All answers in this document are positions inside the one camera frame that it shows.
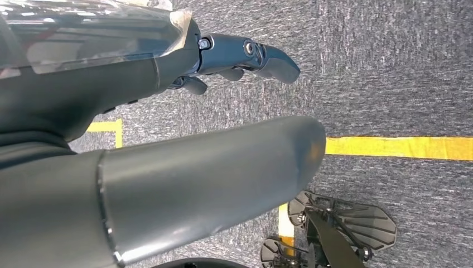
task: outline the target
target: screw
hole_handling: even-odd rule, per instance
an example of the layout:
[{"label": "screw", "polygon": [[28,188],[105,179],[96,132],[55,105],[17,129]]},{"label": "screw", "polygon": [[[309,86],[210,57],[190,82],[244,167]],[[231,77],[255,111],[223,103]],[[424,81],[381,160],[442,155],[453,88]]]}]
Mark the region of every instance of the screw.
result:
[{"label": "screw", "polygon": [[210,48],[210,41],[203,38],[199,40],[199,49],[208,49]]},{"label": "screw", "polygon": [[247,40],[245,44],[243,45],[243,48],[245,48],[245,53],[248,56],[253,56],[254,54],[254,44],[252,41]]}]

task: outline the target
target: transparent plastic cover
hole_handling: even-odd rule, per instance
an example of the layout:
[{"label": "transparent plastic cover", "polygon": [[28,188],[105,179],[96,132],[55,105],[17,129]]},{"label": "transparent plastic cover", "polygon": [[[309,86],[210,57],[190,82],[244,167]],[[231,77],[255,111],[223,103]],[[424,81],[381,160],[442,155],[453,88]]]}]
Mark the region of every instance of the transparent plastic cover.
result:
[{"label": "transparent plastic cover", "polygon": [[108,0],[0,0],[0,79],[158,58],[183,48],[187,10]]}]

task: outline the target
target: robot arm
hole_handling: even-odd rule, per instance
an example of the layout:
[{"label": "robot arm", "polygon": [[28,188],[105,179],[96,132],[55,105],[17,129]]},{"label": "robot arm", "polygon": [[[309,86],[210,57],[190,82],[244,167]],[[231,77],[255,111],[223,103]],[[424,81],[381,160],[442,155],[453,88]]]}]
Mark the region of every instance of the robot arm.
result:
[{"label": "robot arm", "polygon": [[[65,1],[54,2],[58,12],[41,2],[0,2],[7,13],[1,32],[8,32],[0,42],[12,52],[0,55],[0,70],[18,71],[0,79],[0,267],[123,267],[256,217],[291,200],[312,179],[324,156],[325,131],[310,117],[110,151],[70,151],[67,142],[97,114],[168,88],[201,94],[206,86],[199,75],[238,80],[251,71],[292,83],[300,71],[274,47],[245,37],[201,36],[193,20],[183,45],[164,53],[176,44],[167,38],[180,36],[166,24],[166,11]],[[150,28],[144,14],[163,18],[155,23],[167,30]],[[132,40],[135,46],[123,48],[136,53],[114,47],[122,54],[103,57],[110,55],[111,35],[116,43]],[[33,57],[38,46],[43,54]]]}]

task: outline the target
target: dark gray cylinder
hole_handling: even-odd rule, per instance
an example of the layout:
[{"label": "dark gray cylinder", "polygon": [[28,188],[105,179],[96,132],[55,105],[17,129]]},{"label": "dark gray cylinder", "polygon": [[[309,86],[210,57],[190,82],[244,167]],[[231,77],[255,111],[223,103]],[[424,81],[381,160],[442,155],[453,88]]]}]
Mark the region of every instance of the dark gray cylinder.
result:
[{"label": "dark gray cylinder", "polygon": [[115,250],[131,264],[265,213],[308,184],[324,153],[311,117],[110,151],[100,176]]}]

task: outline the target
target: yellow floor marking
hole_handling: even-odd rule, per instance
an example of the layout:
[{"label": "yellow floor marking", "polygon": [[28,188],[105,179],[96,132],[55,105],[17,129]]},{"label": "yellow floor marking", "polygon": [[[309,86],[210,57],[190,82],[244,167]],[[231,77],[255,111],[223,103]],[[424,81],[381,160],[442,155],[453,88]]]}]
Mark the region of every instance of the yellow floor marking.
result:
[{"label": "yellow floor marking", "polygon": [[[279,206],[278,212],[278,234],[282,242],[293,246],[294,245],[294,226],[289,221],[287,215],[287,204]],[[286,252],[287,254],[294,255],[293,250]]]},{"label": "yellow floor marking", "polygon": [[[325,153],[473,161],[473,137],[327,138]],[[293,246],[294,226],[287,216],[287,204],[279,207],[278,224],[280,238]]]},{"label": "yellow floor marking", "polygon": [[121,119],[108,122],[93,122],[88,132],[115,132],[115,148],[123,147],[123,122]]}]

